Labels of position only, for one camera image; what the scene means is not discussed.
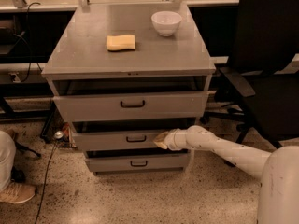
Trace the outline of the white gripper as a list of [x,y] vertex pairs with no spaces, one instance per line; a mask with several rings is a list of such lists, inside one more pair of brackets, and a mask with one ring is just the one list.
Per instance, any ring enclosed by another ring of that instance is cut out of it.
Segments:
[[153,139],[154,144],[162,149],[182,150],[187,146],[186,131],[175,129],[158,134]]

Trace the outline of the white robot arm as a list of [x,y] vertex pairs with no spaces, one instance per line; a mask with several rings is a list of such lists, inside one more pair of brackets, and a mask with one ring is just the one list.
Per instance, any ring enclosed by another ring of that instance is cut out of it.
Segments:
[[299,224],[299,146],[273,152],[221,139],[193,125],[158,134],[162,149],[210,151],[260,181],[257,224]]

